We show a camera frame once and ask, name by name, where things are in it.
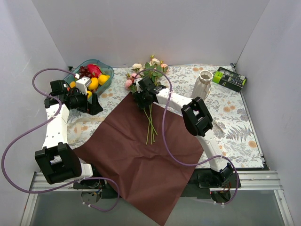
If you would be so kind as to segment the artificial pink flower bouquet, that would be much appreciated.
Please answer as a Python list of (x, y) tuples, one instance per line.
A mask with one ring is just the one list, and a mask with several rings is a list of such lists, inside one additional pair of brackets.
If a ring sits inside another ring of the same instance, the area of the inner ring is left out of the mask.
[(155, 58), (154, 55), (150, 56), (150, 61), (145, 64), (133, 64), (133, 73), (127, 73), (127, 80), (125, 88), (129, 90), (134, 97), (134, 101), (138, 107), (142, 109), (148, 119), (148, 129), (146, 144), (155, 143), (155, 136), (157, 131), (153, 126), (152, 119), (152, 101), (154, 100), (154, 91), (152, 88), (161, 86), (159, 78), (168, 72), (168, 65)]

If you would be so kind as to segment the dark red wrapping paper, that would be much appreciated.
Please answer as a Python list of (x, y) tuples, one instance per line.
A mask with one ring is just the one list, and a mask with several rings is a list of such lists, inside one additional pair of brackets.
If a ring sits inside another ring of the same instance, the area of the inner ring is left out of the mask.
[(164, 225), (184, 191), (203, 153), (199, 141), (185, 128), (183, 118), (152, 107), (155, 143), (146, 144), (148, 120), (128, 94), (75, 154), (106, 178), (121, 197), (159, 225)]

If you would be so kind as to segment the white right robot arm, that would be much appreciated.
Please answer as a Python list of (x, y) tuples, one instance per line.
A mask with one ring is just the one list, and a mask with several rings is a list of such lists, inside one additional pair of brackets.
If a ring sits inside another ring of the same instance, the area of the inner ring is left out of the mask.
[(141, 109), (150, 106), (154, 102), (165, 105), (162, 129), (164, 129), (168, 107), (180, 112), (184, 120), (185, 128), (191, 135), (196, 137), (207, 156), (207, 160), (194, 164), (183, 163), (172, 156), (177, 163), (184, 166), (195, 167), (209, 162), (213, 175), (213, 183), (216, 186), (226, 186), (230, 183), (232, 175), (235, 175), (235, 184), (236, 188), (238, 188), (239, 177), (237, 170), (228, 158), (222, 156), (219, 145), (214, 138), (213, 118), (200, 97), (192, 99), (178, 95), (174, 93), (171, 88), (166, 88), (163, 85), (155, 85), (148, 77), (135, 79), (134, 85), (137, 88), (137, 91), (133, 94), (134, 100)]

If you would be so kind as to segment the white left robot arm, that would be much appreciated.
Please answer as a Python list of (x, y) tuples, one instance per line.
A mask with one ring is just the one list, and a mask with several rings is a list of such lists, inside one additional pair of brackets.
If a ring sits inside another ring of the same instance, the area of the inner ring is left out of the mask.
[(71, 109), (96, 115), (103, 111), (97, 94), (87, 92), (91, 79), (83, 77), (71, 87), (64, 80), (50, 83), (51, 93), (44, 101), (47, 113), (47, 131), (42, 149), (35, 152), (35, 160), (49, 184), (64, 182), (68, 179), (84, 179), (89, 188), (96, 188), (100, 177), (92, 166), (81, 163), (70, 148), (67, 140), (67, 121)]

